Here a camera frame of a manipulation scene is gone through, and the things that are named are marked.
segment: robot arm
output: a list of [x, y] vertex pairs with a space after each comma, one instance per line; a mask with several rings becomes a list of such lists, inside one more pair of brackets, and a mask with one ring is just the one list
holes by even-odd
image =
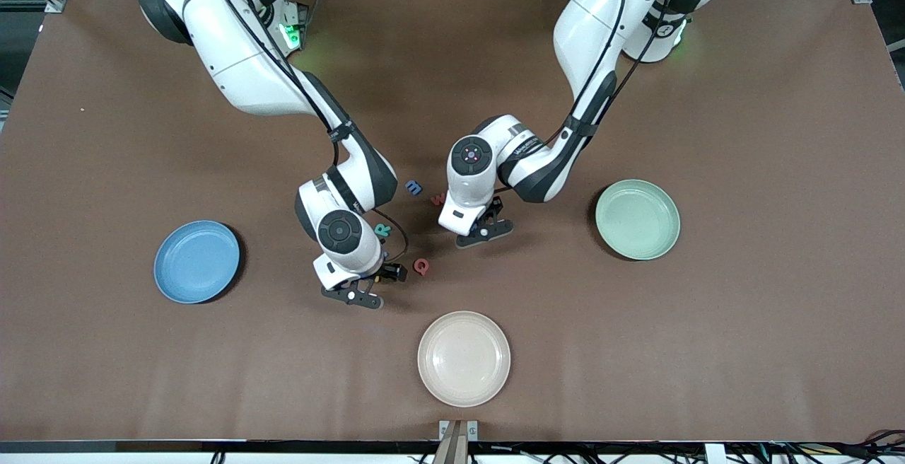
[[[374, 278], [404, 280], [405, 271], [384, 264], [382, 244], [362, 215], [393, 199], [397, 177], [320, 80], [286, 62], [288, 45], [281, 45], [260, 13], [281, 1], [139, 0], [155, 29], [194, 45], [214, 83], [237, 109], [255, 115], [316, 115], [330, 141], [349, 152], [348, 160], [298, 188], [296, 215], [323, 250], [314, 268], [324, 296], [379, 308], [382, 300], [370, 293]], [[357, 287], [362, 278], [371, 281], [364, 291]]]
[[[552, 146], [511, 115], [485, 120], [453, 146], [446, 170], [450, 189], [440, 225], [469, 238], [460, 238], [459, 245], [498, 238], [495, 229], [471, 236], [481, 232], [475, 221], [491, 205], [497, 177], [527, 202], [547, 202], [562, 189], [615, 91], [621, 46], [650, 8], [650, 0], [621, 1], [570, 0], [556, 22], [556, 58], [575, 103]], [[473, 153], [481, 161], [469, 164]]]
[[456, 244], [465, 248], [511, 232], [511, 222], [497, 219], [497, 178], [526, 202], [553, 199], [617, 91], [620, 51], [641, 56], [641, 61], [659, 61], [678, 44], [685, 14], [708, 1], [570, 0], [556, 22], [553, 40], [572, 89], [572, 110], [551, 146], [511, 115], [485, 120], [453, 145], [446, 166], [449, 191], [439, 222], [460, 235]]

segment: brown table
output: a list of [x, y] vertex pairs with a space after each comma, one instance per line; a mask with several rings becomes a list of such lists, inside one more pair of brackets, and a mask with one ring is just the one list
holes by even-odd
[[[905, 97], [869, 6], [714, 0], [637, 71], [552, 203], [508, 194], [515, 234], [453, 247], [428, 200], [450, 145], [505, 112], [546, 137], [569, 107], [564, 3], [320, 1], [294, 62], [424, 186], [385, 210], [430, 272], [383, 287], [379, 312], [317, 290], [292, 211], [329, 164], [315, 118], [233, 109], [133, 0], [48, 16], [0, 136], [2, 437], [421, 439], [463, 418], [510, 441], [835, 441], [905, 425]], [[595, 235], [595, 196], [622, 178], [675, 198], [665, 257], [623, 261]], [[247, 264], [219, 301], [179, 306], [151, 265], [194, 219], [238, 229]], [[474, 409], [417, 373], [421, 333], [453, 310], [494, 319], [514, 354]]]

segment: black cable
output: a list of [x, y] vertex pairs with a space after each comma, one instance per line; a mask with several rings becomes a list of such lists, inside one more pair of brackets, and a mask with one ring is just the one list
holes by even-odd
[[607, 464], [607, 462], [604, 462], [604, 460], [598, 454], [588, 452], [586, 448], [580, 451], [578, 455], [580, 455], [581, 458], [584, 458], [584, 460], [586, 460], [588, 464]]
[[807, 458], [808, 460], [810, 460], [810, 461], [811, 461], [812, 463], [814, 463], [814, 464], [823, 464], [823, 462], [821, 462], [820, 460], [817, 460], [814, 456], [812, 456], [811, 454], [807, 453], [807, 452], [805, 451], [804, 448], [801, 448], [801, 447], [798, 446], [798, 445], [794, 445], [794, 444], [791, 444], [791, 443], [786, 443], [786, 446], [788, 446], [788, 447], [792, 448], [792, 450], [797, 451], [798, 453], [804, 455], [805, 458]]
[[617, 99], [617, 96], [621, 93], [623, 87], [625, 87], [625, 83], [627, 83], [627, 81], [631, 78], [631, 74], [634, 73], [634, 69], [638, 67], [638, 64], [640, 64], [642, 58], [644, 58], [644, 55], [647, 54], [647, 50], [650, 48], [650, 45], [653, 44], [653, 39], [657, 36], [657, 30], [660, 29], [660, 25], [662, 25], [663, 23], [663, 17], [666, 16], [666, 8], [669, 7], [669, 5], [670, 0], [663, 0], [663, 6], [660, 9], [660, 17], [657, 18], [657, 23], [653, 26], [653, 31], [650, 32], [650, 38], [647, 39], [647, 44], [644, 45], [644, 48], [641, 49], [641, 53], [638, 55], [638, 58], [634, 60], [633, 64], [631, 64], [631, 68], [629, 68], [628, 73], [625, 74], [625, 77], [623, 78], [623, 80], [621, 80], [619, 87], [617, 87], [617, 89], [613, 92], [613, 96], [610, 96], [607, 104], [604, 105], [604, 110], [600, 113], [601, 119], [602, 117], [604, 117], [604, 114], [607, 113], [607, 110], [610, 108], [610, 106], [613, 105], [613, 102], [615, 101], [615, 99]]
[[744, 448], [748, 447], [749, 451], [751, 452], [751, 455], [755, 456], [755, 458], [757, 458], [757, 460], [759, 460], [761, 462], [761, 464], [773, 464], [772, 456], [767, 455], [766, 448], [764, 447], [764, 445], [762, 443], [758, 443], [757, 445], [753, 444], [753, 443], [751, 443], [749, 445], [744, 445], [742, 443], [739, 443], [738, 447], [742, 448], [742, 450], [744, 450]]
[[391, 263], [391, 262], [397, 260], [399, 257], [403, 257], [403, 255], [405, 255], [405, 252], [408, 252], [408, 234], [407, 234], [407, 232], [405, 232], [405, 229], [403, 229], [402, 226], [399, 225], [399, 222], [390, 218], [390, 216], [387, 215], [387, 213], [382, 212], [380, 209], [376, 209], [376, 207], [374, 208], [374, 212], [378, 215], [381, 215], [384, 219], [387, 219], [391, 224], [393, 224], [395, 226], [395, 228], [399, 229], [399, 234], [402, 235], [402, 239], [404, 242], [402, 251], [398, 252], [398, 254], [393, 255], [393, 257], [388, 258], [386, 261], [384, 261], [387, 263]]
[[786, 455], [786, 461], [788, 461], [788, 464], [798, 464], [798, 459], [795, 458], [794, 455], [792, 455], [792, 452], [789, 451], [788, 447], [783, 446], [782, 449], [783, 453]]
[[636, 448], [638, 448], [638, 447], [636, 447], [636, 446], [630, 446], [630, 447], [628, 448], [628, 450], [626, 450], [626, 451], [625, 451], [623, 454], [621, 454], [619, 457], [615, 458], [615, 459], [613, 460], [613, 462], [610, 462], [610, 464], [620, 464], [620, 462], [622, 462], [626, 457], [628, 457], [629, 454], [631, 454], [631, 452], [635, 451]]
[[[578, 107], [579, 100], [581, 100], [581, 97], [585, 94], [585, 91], [588, 89], [588, 85], [591, 84], [591, 79], [594, 78], [594, 73], [597, 73], [597, 68], [600, 67], [601, 62], [604, 61], [605, 55], [607, 55], [607, 51], [609, 51], [610, 46], [613, 45], [613, 39], [615, 38], [615, 35], [617, 35], [617, 26], [619, 25], [619, 22], [621, 22], [621, 15], [623, 15], [624, 9], [625, 9], [625, 0], [619, 0], [619, 10], [617, 11], [617, 19], [614, 22], [613, 29], [611, 29], [611, 31], [610, 31], [610, 37], [607, 38], [607, 42], [604, 44], [604, 50], [601, 51], [600, 56], [597, 58], [597, 62], [594, 63], [594, 67], [591, 69], [591, 71], [588, 72], [588, 79], [585, 80], [585, 84], [581, 87], [581, 91], [579, 91], [578, 96], [575, 97], [575, 102], [572, 103], [572, 108], [569, 110], [568, 115], [572, 115], [575, 112], [575, 108]], [[604, 112], [600, 113], [601, 118], [604, 117]], [[565, 126], [566, 126], [566, 122], [564, 120], [563, 123], [559, 125], [559, 128], [557, 128], [556, 131], [553, 132], [553, 134], [550, 135], [546, 141], [544, 141], [544, 145], [545, 146], [550, 145], [550, 142], [553, 142], [553, 139], [555, 139], [556, 136], [559, 135], [559, 132], [563, 131], [563, 128], [565, 128]], [[529, 154], [534, 154], [535, 151], [540, 151], [540, 148], [537, 148], [534, 151], [531, 151]]]
[[734, 453], [736, 455], [736, 457], [740, 458], [740, 460], [735, 460], [734, 458], [727, 457], [728, 460], [741, 462], [741, 464], [750, 464], [749, 461], [747, 461], [747, 459], [745, 458], [745, 456], [741, 453], [741, 451], [738, 450], [738, 448], [734, 447], [733, 445], [726, 445], [726, 448], [728, 448], [728, 450], [730, 450], [732, 453]]
[[[255, 32], [252, 31], [252, 27], [249, 26], [248, 23], [245, 22], [245, 19], [243, 19], [242, 15], [240, 15], [239, 10], [237, 10], [235, 8], [235, 4], [233, 4], [233, 1], [231, 1], [231, 0], [224, 0], [224, 1], [226, 1], [226, 4], [227, 4], [227, 6], [229, 6], [229, 9], [233, 11], [233, 15], [235, 16], [235, 19], [239, 23], [242, 23], [242, 27], [243, 27], [243, 29], [245, 29], [245, 32], [248, 33], [248, 35], [251, 36], [253, 41], [255, 41], [255, 44], [258, 45], [258, 48], [260, 48], [261, 51], [263, 51], [264, 54], [267, 55], [269, 60], [271, 60], [274, 63], [275, 67], [277, 67], [280, 71], [282, 71], [282, 73], [284, 73], [288, 77], [288, 79], [291, 81], [291, 83], [293, 85], [295, 85], [295, 87], [298, 89], [298, 91], [300, 91], [300, 93], [303, 94], [305, 99], [308, 101], [308, 105], [310, 105], [311, 109], [314, 110], [314, 113], [317, 115], [317, 118], [319, 118], [320, 121], [323, 123], [324, 128], [327, 129], [327, 132], [332, 132], [332, 129], [330, 129], [329, 123], [327, 123], [327, 116], [325, 116], [323, 112], [320, 112], [320, 109], [317, 108], [317, 106], [314, 104], [313, 98], [311, 98], [310, 94], [308, 94], [308, 92], [305, 91], [303, 85], [301, 85], [301, 81], [298, 80], [298, 77], [296, 76], [295, 71], [292, 70], [292, 65], [290, 64], [290, 62], [288, 62], [288, 59], [284, 58], [284, 59], [282, 59], [282, 62], [281, 62], [274, 54], [272, 54], [272, 52], [269, 51], [269, 49], [263, 44], [263, 42], [260, 39], [258, 39], [258, 36], [255, 35]], [[252, 3], [252, 0], [245, 0], [245, 3], [248, 4], [249, 8], [255, 9], [255, 3]], [[261, 19], [259, 19], [257, 13], [255, 13], [255, 20], [258, 20], [258, 21], [261, 20]], [[275, 52], [280, 52], [280, 47], [278, 47], [276, 45], [276, 42], [274, 41], [273, 38], [271, 38], [271, 35], [269, 35], [266, 28], [264, 28], [263, 25], [262, 25], [262, 28], [264, 29], [264, 36], [267, 37], [269, 44], [271, 44], [271, 48], [274, 48]], [[337, 145], [334, 142], [333, 143], [333, 165], [334, 166], [336, 166], [337, 161], [339, 161], [339, 148], [337, 148]]]
[[[883, 441], [883, 439], [889, 438], [891, 436], [902, 436], [902, 435], [905, 435], [905, 431], [884, 431], [884, 432], [880, 432], [880, 434], [877, 434], [876, 436], [874, 436], [872, 438], [864, 439], [864, 441], [860, 442], [860, 444], [858, 444], [858, 446], [872, 445], [872, 444], [876, 444], [880, 441]], [[886, 445], [886, 446], [895, 446], [895, 445], [901, 445], [901, 444], [902, 444], [902, 441], [898, 441], [891, 445]]]
[[578, 464], [578, 462], [575, 462], [575, 458], [569, 457], [569, 455], [566, 455], [565, 453], [554, 453], [553, 455], [545, 458], [544, 464], [550, 464], [550, 461], [552, 461], [553, 458], [556, 458], [556, 457], [564, 457], [564, 458], [566, 458], [566, 460], [568, 460], [572, 464]]

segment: cable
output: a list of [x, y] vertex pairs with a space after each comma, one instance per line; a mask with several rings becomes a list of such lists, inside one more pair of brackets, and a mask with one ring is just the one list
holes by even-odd
[[734, 453], [736, 455], [736, 457], [740, 458], [740, 460], [737, 460], [736, 458], [727, 457], [727, 460], [740, 462], [741, 464], [750, 464], [749, 461], [747, 461], [747, 459], [745, 458], [745, 456], [740, 451], [738, 451], [738, 448], [735, 448], [734, 446], [731, 446], [731, 445], [726, 445], [726, 446], [727, 446], [728, 450], [730, 450], [732, 453]]
[[[296, 89], [298, 89], [298, 91], [300, 91], [300, 93], [303, 94], [305, 99], [308, 101], [308, 105], [311, 106], [311, 109], [313, 109], [314, 113], [317, 114], [317, 118], [320, 119], [320, 121], [324, 125], [324, 128], [327, 129], [327, 133], [332, 132], [332, 129], [330, 129], [329, 123], [327, 123], [327, 116], [325, 116], [323, 112], [320, 112], [320, 109], [317, 108], [317, 106], [314, 104], [313, 98], [311, 98], [310, 94], [308, 94], [308, 92], [305, 91], [303, 85], [301, 85], [301, 81], [298, 80], [298, 77], [296, 76], [295, 71], [292, 69], [292, 65], [288, 63], [288, 59], [283, 58], [282, 62], [280, 62], [277, 59], [277, 57], [274, 54], [272, 54], [272, 52], [269, 51], [269, 49], [263, 44], [263, 42], [258, 38], [258, 36], [255, 35], [255, 32], [252, 31], [251, 25], [248, 25], [248, 23], [245, 22], [245, 19], [243, 19], [242, 15], [239, 14], [239, 10], [237, 10], [235, 8], [235, 4], [233, 4], [233, 1], [231, 1], [231, 0], [224, 0], [224, 1], [226, 1], [226, 4], [227, 4], [227, 6], [229, 6], [229, 9], [233, 11], [233, 15], [235, 16], [235, 19], [239, 23], [242, 23], [242, 27], [243, 27], [243, 29], [245, 29], [245, 32], [248, 33], [248, 35], [251, 36], [253, 41], [255, 41], [255, 44], [258, 45], [258, 48], [260, 48], [261, 51], [263, 51], [267, 55], [269, 60], [271, 60], [274, 63], [275, 67], [277, 67], [280, 71], [282, 71], [282, 73], [284, 73], [284, 75], [286, 75], [288, 77], [288, 79], [291, 81], [291, 83], [293, 85], [295, 85]], [[255, 3], [252, 3], [252, 0], [245, 0], [245, 3], [248, 4], [249, 8], [255, 9]], [[261, 19], [259, 19], [257, 13], [255, 13], [255, 20], [258, 20], [258, 23], [261, 23], [260, 22]], [[274, 48], [275, 52], [280, 52], [280, 47], [278, 47], [276, 45], [276, 42], [271, 37], [271, 35], [269, 35], [266, 28], [264, 28], [262, 24], [261, 24], [261, 26], [264, 29], [264, 35], [267, 36], [269, 44], [271, 44], [271, 48]], [[337, 147], [336, 142], [334, 142], [333, 143], [333, 165], [334, 166], [336, 166], [337, 161], [339, 161], [339, 147]]]
[[395, 228], [399, 229], [399, 234], [402, 235], [402, 239], [404, 241], [402, 251], [398, 252], [398, 254], [393, 255], [393, 257], [388, 258], [386, 261], [384, 261], [387, 263], [391, 263], [391, 262], [397, 260], [399, 257], [403, 257], [403, 255], [405, 255], [405, 252], [408, 252], [408, 234], [407, 234], [407, 232], [405, 232], [405, 229], [403, 228], [403, 226], [400, 226], [399, 222], [390, 218], [390, 216], [387, 215], [387, 213], [382, 212], [380, 209], [376, 209], [376, 207], [374, 208], [374, 212], [378, 215], [381, 215], [384, 219], [387, 219], [391, 224], [393, 224], [395, 226]]
[[809, 453], [807, 453], [804, 448], [801, 448], [800, 446], [794, 445], [791, 443], [785, 443], [785, 445], [788, 446], [789, 448], [792, 448], [792, 450], [797, 451], [798, 453], [804, 455], [805, 458], [810, 460], [812, 463], [823, 464], [823, 462], [821, 462], [820, 460], [817, 460], [816, 458], [812, 457]]
[[[864, 439], [864, 441], [860, 442], [860, 444], [858, 444], [858, 446], [876, 445], [878, 442], [883, 441], [883, 439], [886, 439], [886, 438], [889, 438], [892, 436], [903, 436], [903, 435], [905, 435], [905, 431], [884, 431], [884, 432], [880, 432], [880, 434], [877, 434], [876, 436], [874, 436], [872, 438]], [[892, 446], [896, 446], [896, 445], [901, 445], [902, 442], [903, 441], [898, 441], [898, 442], [895, 442], [890, 445], [881, 445], [881, 446], [892, 447]]]
[[766, 446], [764, 446], [763, 443], [758, 443], [757, 447], [754, 447], [753, 444], [751, 446], [755, 450], [752, 453], [757, 453], [757, 451], [760, 451], [760, 454], [757, 456], [757, 460], [760, 460], [762, 464], [773, 464], [773, 454], [766, 450]]
[[795, 458], [794, 455], [792, 455], [792, 452], [789, 451], [788, 447], [783, 446], [781, 448], [783, 449], [783, 453], [786, 455], [786, 461], [788, 461], [788, 464], [798, 464], [798, 459]]
[[[591, 84], [591, 80], [592, 80], [592, 78], [594, 78], [594, 74], [597, 73], [597, 68], [600, 67], [601, 62], [604, 61], [604, 57], [607, 56], [607, 52], [610, 50], [610, 46], [613, 45], [613, 39], [615, 38], [615, 35], [617, 35], [617, 28], [618, 28], [619, 23], [621, 22], [621, 15], [623, 15], [623, 10], [625, 9], [625, 1], [626, 0], [619, 0], [619, 10], [617, 11], [617, 19], [613, 23], [613, 29], [611, 29], [611, 31], [610, 31], [610, 37], [607, 38], [607, 42], [604, 44], [604, 50], [601, 51], [600, 56], [597, 58], [597, 62], [594, 63], [594, 67], [591, 68], [591, 71], [589, 71], [588, 79], [585, 80], [585, 84], [581, 87], [581, 91], [579, 91], [578, 95], [575, 97], [575, 102], [572, 102], [572, 108], [569, 110], [568, 115], [572, 115], [573, 113], [575, 113], [575, 108], [578, 107], [579, 100], [581, 100], [581, 97], [584, 96], [585, 91], [588, 89], [588, 85]], [[602, 119], [602, 117], [604, 117], [604, 113], [607, 112], [607, 107], [608, 106], [604, 106], [604, 110], [600, 113], [601, 119]], [[544, 145], [545, 146], [550, 145], [550, 142], [553, 142], [553, 139], [555, 139], [556, 136], [559, 135], [559, 132], [563, 131], [563, 128], [566, 128], [565, 120], [563, 121], [562, 124], [559, 125], [559, 128], [557, 128], [556, 131], [553, 132], [553, 134], [550, 135], [546, 141], [544, 141]], [[532, 155], [537, 151], [540, 151], [540, 148], [537, 148], [534, 151], [531, 151], [528, 155], [526, 155], [526, 158], [527, 158], [527, 156]]]
[[660, 25], [662, 25], [663, 23], [663, 17], [666, 16], [666, 8], [669, 7], [669, 5], [670, 0], [663, 0], [663, 6], [660, 9], [660, 17], [657, 18], [657, 23], [653, 26], [653, 31], [650, 32], [650, 38], [647, 39], [647, 44], [645, 44], [644, 48], [641, 49], [641, 53], [638, 55], [638, 58], [634, 60], [634, 63], [631, 65], [631, 68], [629, 68], [628, 73], [625, 74], [625, 77], [619, 84], [619, 87], [617, 87], [617, 89], [613, 92], [613, 96], [610, 96], [607, 104], [604, 105], [604, 110], [600, 113], [600, 119], [604, 118], [604, 114], [607, 113], [607, 110], [611, 105], [613, 105], [613, 102], [615, 101], [615, 99], [617, 99], [617, 96], [621, 93], [623, 87], [625, 87], [625, 83], [627, 83], [627, 81], [631, 78], [631, 74], [634, 73], [634, 69], [638, 67], [638, 64], [640, 64], [642, 58], [644, 58], [644, 55], [647, 54], [647, 50], [650, 48], [650, 45], [653, 44], [653, 38], [656, 38], [657, 36], [657, 30], [660, 29]]
[[543, 464], [550, 464], [550, 461], [552, 461], [553, 458], [556, 458], [556, 457], [563, 457], [566, 460], [568, 460], [571, 464], [578, 464], [578, 462], [575, 462], [575, 458], [569, 457], [569, 455], [566, 455], [565, 453], [554, 453], [553, 455], [545, 458]]

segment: green status light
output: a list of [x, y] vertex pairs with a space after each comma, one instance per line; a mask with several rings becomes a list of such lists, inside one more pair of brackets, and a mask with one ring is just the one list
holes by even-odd
[[282, 36], [286, 40], [286, 45], [291, 49], [298, 48], [300, 46], [300, 41], [298, 41], [298, 26], [297, 25], [284, 25], [281, 23], [280, 32]]

